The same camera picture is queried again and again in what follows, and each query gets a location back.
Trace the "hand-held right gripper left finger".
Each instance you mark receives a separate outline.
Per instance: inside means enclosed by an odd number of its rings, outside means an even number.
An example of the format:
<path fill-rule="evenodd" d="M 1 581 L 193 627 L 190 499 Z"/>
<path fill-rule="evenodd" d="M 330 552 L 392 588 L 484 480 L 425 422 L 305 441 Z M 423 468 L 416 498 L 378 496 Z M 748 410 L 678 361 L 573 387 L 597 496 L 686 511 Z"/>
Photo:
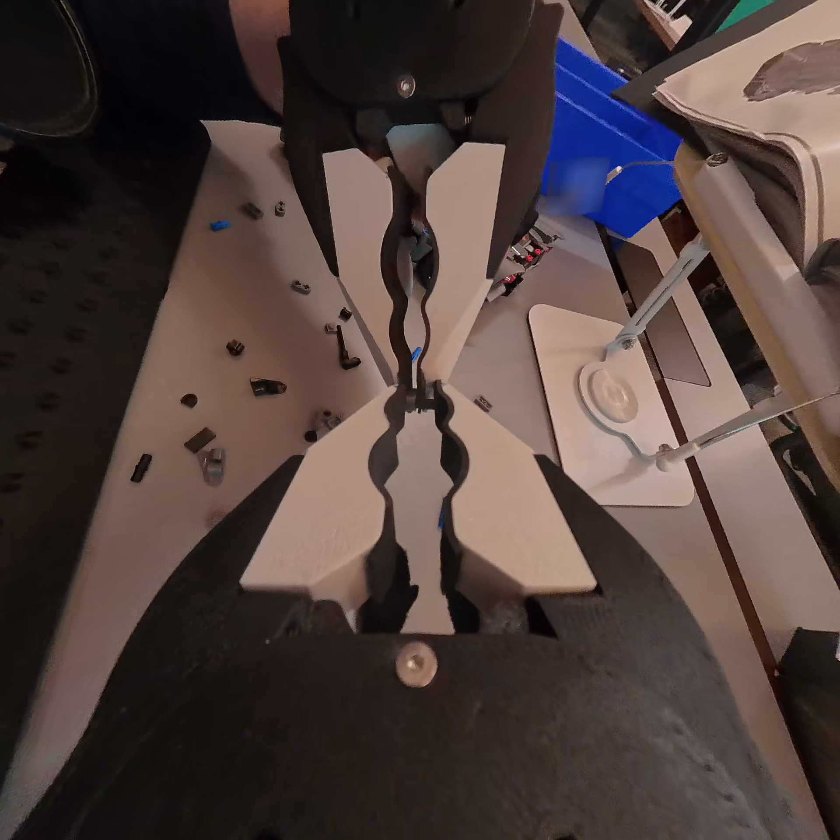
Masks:
<path fill-rule="evenodd" d="M 391 386 L 309 447 L 240 578 L 244 590 L 336 602 L 364 633 L 403 629 L 418 586 L 386 483 L 408 403 L 407 388 Z"/>

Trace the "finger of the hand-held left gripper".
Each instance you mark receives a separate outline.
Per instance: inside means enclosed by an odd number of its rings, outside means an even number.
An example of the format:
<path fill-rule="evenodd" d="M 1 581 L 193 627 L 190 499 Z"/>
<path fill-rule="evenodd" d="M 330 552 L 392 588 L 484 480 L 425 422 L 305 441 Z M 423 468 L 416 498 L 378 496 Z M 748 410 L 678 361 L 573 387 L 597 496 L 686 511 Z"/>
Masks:
<path fill-rule="evenodd" d="M 322 166 L 339 283 L 385 383 L 410 389 L 400 276 L 405 180 L 391 157 L 375 161 L 359 149 L 325 153 Z"/>
<path fill-rule="evenodd" d="M 446 382 L 490 288 L 488 261 L 506 148 L 464 143 L 429 177 L 426 216 L 437 268 L 423 300 L 427 341 L 419 369 Z"/>

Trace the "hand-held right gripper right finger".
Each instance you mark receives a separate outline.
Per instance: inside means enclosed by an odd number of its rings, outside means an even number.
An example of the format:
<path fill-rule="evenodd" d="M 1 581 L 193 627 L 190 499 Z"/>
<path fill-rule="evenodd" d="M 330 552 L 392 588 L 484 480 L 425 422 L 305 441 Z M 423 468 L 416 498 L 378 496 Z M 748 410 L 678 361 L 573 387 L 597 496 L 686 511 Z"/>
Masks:
<path fill-rule="evenodd" d="M 598 583 L 537 454 L 452 385 L 434 384 L 440 465 L 451 480 L 442 504 L 440 588 L 457 634 L 526 602 L 592 595 Z"/>

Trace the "small lego axle assembly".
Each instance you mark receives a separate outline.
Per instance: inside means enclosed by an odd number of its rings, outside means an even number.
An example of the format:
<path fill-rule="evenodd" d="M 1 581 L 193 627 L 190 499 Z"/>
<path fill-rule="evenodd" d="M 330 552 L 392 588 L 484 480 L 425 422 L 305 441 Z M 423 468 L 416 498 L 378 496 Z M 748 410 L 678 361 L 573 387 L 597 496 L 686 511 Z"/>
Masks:
<path fill-rule="evenodd" d="M 426 382 L 422 387 L 402 387 L 404 414 L 434 412 L 444 416 L 449 409 L 445 381 Z"/>

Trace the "partly built lego car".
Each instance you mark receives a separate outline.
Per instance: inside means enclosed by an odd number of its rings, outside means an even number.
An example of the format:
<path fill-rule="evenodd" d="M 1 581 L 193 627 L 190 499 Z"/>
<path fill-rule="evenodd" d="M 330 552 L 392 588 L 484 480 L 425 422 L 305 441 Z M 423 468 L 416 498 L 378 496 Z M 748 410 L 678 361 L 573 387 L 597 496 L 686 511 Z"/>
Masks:
<path fill-rule="evenodd" d="M 562 238 L 557 224 L 550 217 L 541 214 L 536 216 L 528 230 L 507 250 L 485 301 L 493 302 L 510 296 L 522 283 L 525 274 L 535 268 Z M 429 231 L 414 226 L 409 256 L 412 261 L 413 280 L 423 289 L 427 289 L 432 278 L 434 262 L 433 240 Z"/>

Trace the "lego instruction booklet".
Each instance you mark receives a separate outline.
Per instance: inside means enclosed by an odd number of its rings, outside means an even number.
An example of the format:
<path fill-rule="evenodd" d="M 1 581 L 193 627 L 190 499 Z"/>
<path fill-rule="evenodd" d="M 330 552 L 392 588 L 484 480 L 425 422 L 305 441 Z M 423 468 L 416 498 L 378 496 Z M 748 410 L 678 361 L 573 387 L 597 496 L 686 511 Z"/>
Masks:
<path fill-rule="evenodd" d="M 615 97 L 734 157 L 802 270 L 838 244 L 839 2 L 774 2 Z"/>

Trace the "white book stand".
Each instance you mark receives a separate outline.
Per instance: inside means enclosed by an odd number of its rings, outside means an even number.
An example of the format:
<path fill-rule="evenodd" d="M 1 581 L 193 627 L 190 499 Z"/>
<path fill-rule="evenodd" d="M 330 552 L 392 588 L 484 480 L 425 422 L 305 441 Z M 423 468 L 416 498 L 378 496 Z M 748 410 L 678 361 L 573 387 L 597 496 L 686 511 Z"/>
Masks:
<path fill-rule="evenodd" d="M 680 188 L 700 231 L 629 322 L 533 307 L 528 315 L 542 389 L 562 468 L 608 507 L 681 508 L 695 496 L 686 461 L 702 449 L 783 410 L 814 406 L 838 392 L 838 317 L 815 296 L 760 211 L 739 168 L 721 154 L 678 171 Z M 730 269 L 730 288 L 757 309 L 787 371 L 783 397 L 678 445 L 638 336 L 676 284 L 708 254 Z"/>

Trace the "blue storage bin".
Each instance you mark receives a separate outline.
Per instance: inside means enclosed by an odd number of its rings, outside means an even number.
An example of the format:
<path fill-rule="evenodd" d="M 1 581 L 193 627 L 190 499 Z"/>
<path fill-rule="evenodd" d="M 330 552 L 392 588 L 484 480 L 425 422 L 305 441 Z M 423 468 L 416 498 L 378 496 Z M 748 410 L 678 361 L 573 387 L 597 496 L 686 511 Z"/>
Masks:
<path fill-rule="evenodd" d="M 585 216 L 627 239 L 680 199 L 681 138 L 613 97 L 627 81 L 560 39 L 554 117 L 542 171 L 542 210 Z"/>

